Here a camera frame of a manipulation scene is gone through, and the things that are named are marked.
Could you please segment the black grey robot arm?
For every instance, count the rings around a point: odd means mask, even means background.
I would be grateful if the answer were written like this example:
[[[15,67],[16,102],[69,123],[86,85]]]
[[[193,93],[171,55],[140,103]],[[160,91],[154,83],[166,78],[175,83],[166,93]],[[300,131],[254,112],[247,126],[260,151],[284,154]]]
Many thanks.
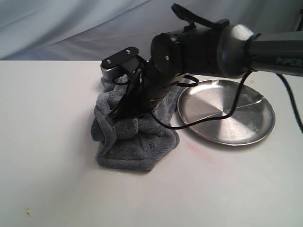
[[[238,79],[247,71],[303,74],[303,34],[254,34],[243,25],[192,28],[153,38],[146,61],[135,47],[105,58],[113,79],[129,77],[126,93],[107,115],[111,124],[153,111],[186,74]]]

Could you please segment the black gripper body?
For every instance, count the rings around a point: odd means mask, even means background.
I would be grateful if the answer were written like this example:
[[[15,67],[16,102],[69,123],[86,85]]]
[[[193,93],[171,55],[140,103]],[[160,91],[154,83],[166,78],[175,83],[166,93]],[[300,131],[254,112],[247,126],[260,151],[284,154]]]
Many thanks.
[[[146,114],[171,91],[182,79],[182,73],[160,72],[152,61],[142,70],[122,98],[122,110],[125,118],[134,118]]]

